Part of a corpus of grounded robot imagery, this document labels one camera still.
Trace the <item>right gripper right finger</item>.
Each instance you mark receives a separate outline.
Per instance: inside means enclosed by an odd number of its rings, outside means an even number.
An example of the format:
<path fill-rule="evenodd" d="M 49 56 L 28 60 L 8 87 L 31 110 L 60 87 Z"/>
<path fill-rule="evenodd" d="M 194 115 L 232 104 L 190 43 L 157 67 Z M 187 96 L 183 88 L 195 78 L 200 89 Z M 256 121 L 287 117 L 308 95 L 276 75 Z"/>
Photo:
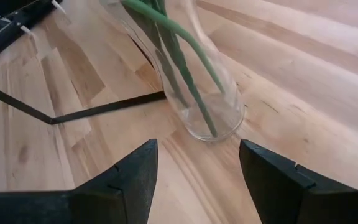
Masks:
<path fill-rule="evenodd" d="M 262 224 L 358 224 L 358 189 L 247 139 L 239 160 Z"/>

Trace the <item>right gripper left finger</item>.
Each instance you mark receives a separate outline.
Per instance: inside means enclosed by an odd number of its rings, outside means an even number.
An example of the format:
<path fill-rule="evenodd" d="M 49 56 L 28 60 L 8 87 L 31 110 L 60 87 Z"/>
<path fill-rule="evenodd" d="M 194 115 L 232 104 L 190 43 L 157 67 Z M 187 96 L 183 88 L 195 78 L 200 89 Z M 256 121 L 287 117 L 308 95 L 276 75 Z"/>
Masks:
<path fill-rule="evenodd" d="M 147 224 L 157 171 L 149 139 L 74 189 L 0 192 L 0 224 Z"/>

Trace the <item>purple artificial flower bunch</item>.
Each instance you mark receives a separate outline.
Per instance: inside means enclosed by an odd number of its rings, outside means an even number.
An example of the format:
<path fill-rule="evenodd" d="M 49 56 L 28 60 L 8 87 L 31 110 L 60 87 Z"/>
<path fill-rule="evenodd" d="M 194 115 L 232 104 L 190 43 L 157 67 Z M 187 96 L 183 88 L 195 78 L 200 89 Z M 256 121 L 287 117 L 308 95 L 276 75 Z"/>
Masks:
<path fill-rule="evenodd" d="M 158 11 L 159 13 L 167 16 L 166 8 L 165 8 L 165 0 L 151 0 L 151 6 L 153 9 Z M 165 47 L 170 54 L 171 59 L 173 60 L 174 64 L 177 66 L 179 72 L 181 73 L 182 78 L 184 79 L 188 90 L 190 91 L 192 97 L 195 99 L 197 106 L 199 107 L 202 117 L 205 120 L 209 132 L 215 138 L 218 136 L 218 132 L 215 128 L 213 120 L 208 112 L 208 109 L 202 100 L 202 97 L 196 87 L 195 81 L 191 76 L 191 73 L 187 67 L 185 55 L 180 48 L 179 41 L 177 39 L 177 34 L 169 31 L 168 29 L 164 28 L 162 25 L 158 24 L 158 32 L 165 44 Z"/>

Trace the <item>dark red artificial tulip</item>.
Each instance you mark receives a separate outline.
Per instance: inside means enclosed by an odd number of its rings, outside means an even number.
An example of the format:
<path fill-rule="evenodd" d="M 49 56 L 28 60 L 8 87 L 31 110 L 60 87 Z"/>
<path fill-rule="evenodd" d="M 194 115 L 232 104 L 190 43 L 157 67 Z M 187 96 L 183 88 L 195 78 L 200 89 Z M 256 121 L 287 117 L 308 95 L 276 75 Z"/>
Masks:
<path fill-rule="evenodd" d="M 164 28 L 168 29 L 169 31 L 179 35 L 182 39 L 188 42 L 188 44 L 192 47 L 192 49 L 195 51 L 197 56 L 200 58 L 204 67 L 211 75 L 211 78 L 215 82 L 216 86 L 223 94 L 225 94 L 223 86 L 219 81 L 219 78 L 212 64 L 208 60 L 201 46 L 197 43 L 197 41 L 193 38 L 193 36 L 190 33 L 188 33 L 184 28 L 182 28 L 182 26 L 180 26 L 173 20 L 169 19 L 167 16 L 164 16 L 163 14 L 159 13 L 152 7 L 149 7 L 148 5 L 146 5 L 145 3 L 139 0 L 123 0 L 122 3 L 123 5 L 143 14 L 145 17 L 151 19 L 152 21 L 162 25 Z"/>

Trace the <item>clear glass vase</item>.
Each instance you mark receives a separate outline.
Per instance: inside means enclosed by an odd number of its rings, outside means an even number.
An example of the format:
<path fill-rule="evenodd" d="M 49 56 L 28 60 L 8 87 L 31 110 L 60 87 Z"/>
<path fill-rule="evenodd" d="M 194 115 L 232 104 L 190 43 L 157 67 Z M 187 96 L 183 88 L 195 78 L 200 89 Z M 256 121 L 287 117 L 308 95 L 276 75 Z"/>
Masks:
<path fill-rule="evenodd" d="M 127 13 L 122 3 L 123 0 L 99 0 L 99 2 L 123 26 L 129 37 L 139 46 L 150 61 L 162 83 L 163 92 L 169 104 L 191 135 L 203 141 L 218 141 L 237 129 L 244 118 L 245 106 L 241 100 L 234 77 L 230 74 L 229 68 L 223 62 L 219 50 L 202 26 L 196 0 L 165 0 L 165 8 L 168 18 L 188 31 L 204 50 L 225 91 L 225 94 L 223 94 L 219 90 L 195 51 L 178 35 L 177 39 L 185 55 L 187 67 L 218 132 L 218 136 L 215 138 L 209 132 L 195 99 L 188 90 L 181 73 L 173 63 L 172 68 L 188 106 L 184 107 L 175 97 L 162 70 L 161 63 L 155 54 L 153 43 Z"/>

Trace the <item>wooden shelf with black frame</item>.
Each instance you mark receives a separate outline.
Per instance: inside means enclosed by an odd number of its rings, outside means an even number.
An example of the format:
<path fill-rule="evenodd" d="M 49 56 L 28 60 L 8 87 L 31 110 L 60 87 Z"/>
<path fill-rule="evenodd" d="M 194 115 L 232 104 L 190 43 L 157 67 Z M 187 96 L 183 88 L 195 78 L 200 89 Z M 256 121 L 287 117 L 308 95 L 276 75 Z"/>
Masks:
<path fill-rule="evenodd" d="M 129 108 L 133 106 L 139 106 L 146 103 L 152 103 L 160 100 L 165 100 L 166 96 L 163 91 L 151 93 L 148 95 L 141 95 L 137 96 L 135 98 L 129 98 L 126 100 L 121 100 L 113 103 L 108 103 L 101 106 L 96 106 L 93 108 L 88 108 L 86 110 L 77 111 L 75 113 L 66 114 L 59 117 L 50 117 L 46 115 L 45 113 L 23 103 L 22 101 L 17 100 L 16 98 L 13 98 L 12 96 L 0 91 L 0 101 L 12 106 L 19 111 L 36 118 L 46 124 L 54 125 L 54 124 L 60 124 L 60 123 L 66 123 L 69 121 L 75 121 L 78 119 L 87 118 L 90 116 L 96 116 L 103 113 L 113 112 L 117 110 L 121 110 L 124 108 Z"/>

